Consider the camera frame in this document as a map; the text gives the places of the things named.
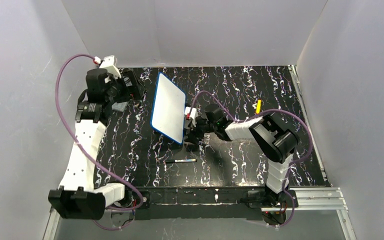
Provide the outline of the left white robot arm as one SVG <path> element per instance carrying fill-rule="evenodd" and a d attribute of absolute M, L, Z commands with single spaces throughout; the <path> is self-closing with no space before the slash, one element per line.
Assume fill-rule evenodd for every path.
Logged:
<path fill-rule="evenodd" d="M 144 203 L 136 187 L 97 161 L 113 104 L 132 99 L 138 82 L 131 70 L 116 76 L 104 68 L 89 70 L 85 80 L 87 88 L 77 101 L 75 129 L 61 118 L 73 147 L 65 174 L 58 188 L 49 191 L 48 201 L 64 219 L 99 220 L 107 208 L 113 209 L 114 203 L 125 198 L 126 188 L 137 201 L 126 211 Z"/>

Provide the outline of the blue framed whiteboard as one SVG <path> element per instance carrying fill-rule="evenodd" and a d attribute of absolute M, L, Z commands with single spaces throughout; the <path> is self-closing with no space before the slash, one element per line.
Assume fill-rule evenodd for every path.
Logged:
<path fill-rule="evenodd" d="M 181 145 L 184 139 L 186 94 L 164 73 L 157 75 L 151 127 L 168 139 Z"/>

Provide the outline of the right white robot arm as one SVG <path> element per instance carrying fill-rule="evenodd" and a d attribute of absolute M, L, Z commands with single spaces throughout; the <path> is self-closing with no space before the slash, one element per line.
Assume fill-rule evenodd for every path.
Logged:
<path fill-rule="evenodd" d="M 220 140 L 254 140 L 268 158 L 268 177 L 264 200 L 277 201 L 287 189 L 287 171 L 300 138 L 275 112 L 254 119 L 235 122 L 217 104 L 204 109 L 205 117 L 187 114 L 183 127 L 184 141 L 198 145 L 205 134 L 214 133 Z"/>

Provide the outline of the black white marker pen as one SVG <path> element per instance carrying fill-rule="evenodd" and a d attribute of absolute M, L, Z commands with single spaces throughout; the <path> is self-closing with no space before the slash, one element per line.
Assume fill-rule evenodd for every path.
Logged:
<path fill-rule="evenodd" d="M 195 163 L 197 160 L 195 158 L 191 159 L 167 159 L 164 162 L 166 164 L 181 164 L 181 163 Z"/>

